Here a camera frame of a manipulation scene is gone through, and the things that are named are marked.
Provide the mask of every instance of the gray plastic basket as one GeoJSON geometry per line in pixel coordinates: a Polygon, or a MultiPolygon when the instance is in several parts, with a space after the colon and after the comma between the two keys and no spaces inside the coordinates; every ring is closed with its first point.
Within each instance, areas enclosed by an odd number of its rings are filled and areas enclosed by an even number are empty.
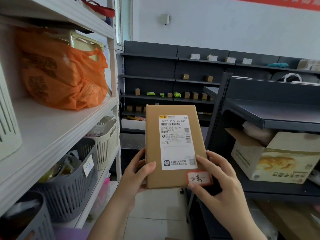
{"type": "Polygon", "coordinates": [[[85,208],[98,181],[97,146],[91,138],[82,138],[72,149],[77,150],[81,166],[71,175],[45,183],[36,183],[33,190],[45,195],[52,222],[75,219],[85,208]],[[83,165],[92,155],[94,167],[86,177],[83,165]]]}
{"type": "Polygon", "coordinates": [[[55,240],[54,231],[43,194],[35,191],[26,192],[18,202],[39,200],[42,204],[38,214],[19,235],[17,240],[24,240],[30,232],[34,232],[32,240],[55,240]]]}

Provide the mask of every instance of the person's left hand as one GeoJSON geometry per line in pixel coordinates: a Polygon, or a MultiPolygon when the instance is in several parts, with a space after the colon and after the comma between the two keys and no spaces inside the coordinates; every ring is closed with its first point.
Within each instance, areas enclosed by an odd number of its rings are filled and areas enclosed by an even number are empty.
{"type": "Polygon", "coordinates": [[[132,159],[110,199],[110,201],[116,200],[118,204],[121,204],[126,209],[127,214],[134,208],[137,193],[145,190],[145,185],[142,185],[143,180],[155,170],[157,165],[155,161],[146,164],[145,159],[140,160],[145,152],[146,148],[141,149],[132,159]]]}

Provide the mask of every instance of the orange plastic bag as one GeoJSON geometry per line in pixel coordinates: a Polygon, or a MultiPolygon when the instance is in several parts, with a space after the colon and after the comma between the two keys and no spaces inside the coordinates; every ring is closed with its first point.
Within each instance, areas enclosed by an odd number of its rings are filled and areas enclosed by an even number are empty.
{"type": "Polygon", "coordinates": [[[55,109],[92,108],[105,99],[108,86],[105,56],[81,51],[44,33],[45,29],[16,29],[26,89],[41,104],[55,109]],[[98,61],[89,56],[98,55],[98,61]]]}

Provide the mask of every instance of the red banner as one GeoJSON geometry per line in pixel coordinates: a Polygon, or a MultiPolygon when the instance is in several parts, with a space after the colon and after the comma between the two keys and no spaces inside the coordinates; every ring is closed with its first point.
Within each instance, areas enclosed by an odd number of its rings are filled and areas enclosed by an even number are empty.
{"type": "Polygon", "coordinates": [[[238,0],[252,3],[264,3],[274,6],[320,11],[320,0],[238,0]]]}

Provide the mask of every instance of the qr code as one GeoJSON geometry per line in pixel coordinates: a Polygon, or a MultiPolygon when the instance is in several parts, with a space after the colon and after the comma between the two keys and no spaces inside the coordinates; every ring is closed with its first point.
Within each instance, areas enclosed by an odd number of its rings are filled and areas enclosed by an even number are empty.
{"type": "Polygon", "coordinates": [[[195,159],[190,159],[189,163],[190,163],[190,166],[194,166],[196,164],[196,160],[195,159]]]}

